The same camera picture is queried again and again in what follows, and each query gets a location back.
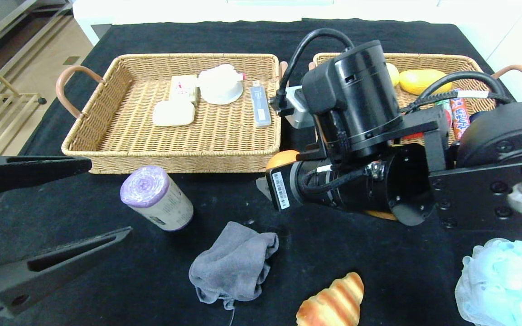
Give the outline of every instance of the bar of soap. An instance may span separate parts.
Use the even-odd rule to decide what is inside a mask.
[[[160,101],[154,106],[153,124],[183,126],[194,120],[194,105],[190,101]]]

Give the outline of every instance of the gray cloth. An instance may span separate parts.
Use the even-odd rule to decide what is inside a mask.
[[[276,233],[257,233],[228,222],[211,249],[199,254],[188,278],[201,302],[223,299],[224,309],[234,301],[251,301],[261,295],[261,283],[269,274],[265,260],[279,247]]]

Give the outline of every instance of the bread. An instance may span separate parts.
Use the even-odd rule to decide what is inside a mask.
[[[333,281],[327,289],[304,301],[299,307],[298,326],[356,326],[364,283],[355,272]]]

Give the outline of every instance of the barcode label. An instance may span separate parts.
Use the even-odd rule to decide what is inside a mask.
[[[275,185],[275,194],[277,194],[279,206],[281,206],[281,209],[288,208],[290,206],[290,199],[287,198],[287,191],[285,190],[285,184],[283,183],[281,172],[274,173],[271,177],[273,178],[273,184]]]
[[[258,109],[257,115],[259,116],[259,120],[265,120],[265,112],[263,111],[263,109]]]

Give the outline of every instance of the table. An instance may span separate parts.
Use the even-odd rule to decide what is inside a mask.
[[[299,40],[319,27],[339,29],[356,44],[377,38],[386,52],[463,54],[492,72],[454,25],[357,19],[119,25],[83,64],[103,74],[120,54],[162,52],[272,53],[288,60]],[[337,41],[320,39],[307,47],[301,62],[338,50]],[[292,85],[305,70],[300,64]],[[78,74],[67,84],[66,95],[81,108],[95,86]],[[73,122],[54,101],[21,154],[61,155]],[[294,130],[284,122],[282,135],[282,150],[300,150],[313,131]],[[134,228],[125,248],[16,319],[0,319],[0,325],[225,326],[231,313],[220,302],[200,303],[188,270],[228,221],[274,231],[281,243],[270,259],[261,296],[236,302],[234,325],[294,325],[303,300],[350,271],[365,284],[360,325],[469,325],[454,299],[461,259],[496,235],[446,231],[437,219],[406,227],[321,206],[279,214],[255,188],[257,177],[172,175],[195,208],[193,221],[175,233],[160,231],[120,202],[126,175],[85,173],[0,194],[0,264],[127,225]]]

